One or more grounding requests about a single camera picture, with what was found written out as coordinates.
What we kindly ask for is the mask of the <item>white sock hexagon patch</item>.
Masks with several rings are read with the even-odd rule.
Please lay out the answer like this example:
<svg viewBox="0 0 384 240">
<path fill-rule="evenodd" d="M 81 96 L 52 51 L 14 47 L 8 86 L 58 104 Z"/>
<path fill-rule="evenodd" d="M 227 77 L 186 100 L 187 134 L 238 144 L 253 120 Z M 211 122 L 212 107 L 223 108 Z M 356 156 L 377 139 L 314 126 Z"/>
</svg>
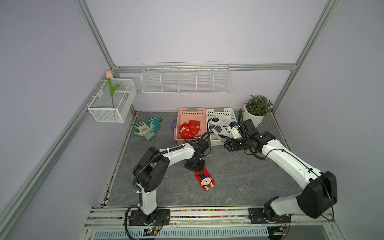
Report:
<svg viewBox="0 0 384 240">
<path fill-rule="evenodd" d="M 227 127 L 231 123 L 231 119 L 223 118 L 221 116 L 213 117 L 208 121 L 210 126 Z"/>
</svg>

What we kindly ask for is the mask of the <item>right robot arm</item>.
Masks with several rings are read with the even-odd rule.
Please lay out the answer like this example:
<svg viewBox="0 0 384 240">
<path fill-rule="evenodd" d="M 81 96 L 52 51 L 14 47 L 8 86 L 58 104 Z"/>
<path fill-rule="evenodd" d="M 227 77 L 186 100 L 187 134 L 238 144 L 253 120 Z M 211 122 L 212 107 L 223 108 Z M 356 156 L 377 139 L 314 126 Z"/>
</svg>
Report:
<svg viewBox="0 0 384 240">
<path fill-rule="evenodd" d="M 312 219 L 333 210 L 338 202 L 337 178 L 329 171 L 322 172 L 301 160 L 271 133 L 259 132 L 251 120 L 239 119 L 235 125 L 240 137 L 227 139 L 229 152 L 244 151 L 258 160 L 270 159 L 287 172 L 300 186 L 302 192 L 287 197 L 274 197 L 264 204 L 261 217 L 275 223 L 283 216 L 304 214 Z"/>
</svg>

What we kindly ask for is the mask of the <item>white sock grey bird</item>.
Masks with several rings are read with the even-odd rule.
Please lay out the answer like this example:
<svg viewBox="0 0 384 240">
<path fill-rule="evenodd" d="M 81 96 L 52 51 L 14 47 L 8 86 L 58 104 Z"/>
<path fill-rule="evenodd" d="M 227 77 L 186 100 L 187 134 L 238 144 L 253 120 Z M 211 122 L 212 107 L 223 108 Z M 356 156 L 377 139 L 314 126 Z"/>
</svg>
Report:
<svg viewBox="0 0 384 240">
<path fill-rule="evenodd" d="M 227 139 L 233 137 L 231 131 L 228 131 L 225 127 L 222 127 L 220 125 L 210 126 L 210 131 L 212 134 L 214 134 L 217 138 L 220 139 Z"/>
</svg>

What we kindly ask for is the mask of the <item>red penguin sock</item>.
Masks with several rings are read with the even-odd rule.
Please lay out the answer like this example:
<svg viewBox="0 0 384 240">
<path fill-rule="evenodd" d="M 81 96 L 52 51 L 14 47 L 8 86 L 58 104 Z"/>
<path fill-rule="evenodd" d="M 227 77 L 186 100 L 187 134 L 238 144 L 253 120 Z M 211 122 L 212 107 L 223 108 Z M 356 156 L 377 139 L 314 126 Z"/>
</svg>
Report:
<svg viewBox="0 0 384 240">
<path fill-rule="evenodd" d="M 207 168 L 204 168 L 201 172 L 195 172 L 195 176 L 199 182 L 199 185 L 204 191 L 207 191 L 216 185 L 213 177 L 211 176 Z"/>
</svg>

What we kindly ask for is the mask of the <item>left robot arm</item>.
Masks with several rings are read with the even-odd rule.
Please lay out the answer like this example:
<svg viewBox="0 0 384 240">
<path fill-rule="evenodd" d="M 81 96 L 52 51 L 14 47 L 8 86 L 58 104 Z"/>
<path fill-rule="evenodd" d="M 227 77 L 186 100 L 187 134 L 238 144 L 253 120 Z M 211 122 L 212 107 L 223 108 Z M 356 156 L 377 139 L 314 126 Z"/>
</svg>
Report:
<svg viewBox="0 0 384 240">
<path fill-rule="evenodd" d="M 157 188 L 162 183 L 168 167 L 184 161 L 185 168 L 197 174 L 201 183 L 211 179 L 203 159 L 206 150 L 211 147 L 208 142 L 210 132 L 205 132 L 196 140 L 185 140 L 181 145 L 159 150 L 149 148 L 134 167 L 133 188 L 139 195 L 139 204 L 129 216 L 130 226 L 168 225 L 170 210 L 159 210 Z"/>
</svg>

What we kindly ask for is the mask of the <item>red santa sock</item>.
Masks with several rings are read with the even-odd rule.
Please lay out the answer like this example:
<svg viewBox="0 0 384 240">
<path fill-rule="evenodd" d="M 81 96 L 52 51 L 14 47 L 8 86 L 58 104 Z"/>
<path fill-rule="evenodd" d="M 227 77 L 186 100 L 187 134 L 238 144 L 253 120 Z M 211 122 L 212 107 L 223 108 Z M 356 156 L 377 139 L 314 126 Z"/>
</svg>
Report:
<svg viewBox="0 0 384 240">
<path fill-rule="evenodd" d="M 183 139 L 194 139 L 202 135 L 201 122 L 195 120 L 189 120 L 179 126 L 179 133 Z"/>
</svg>

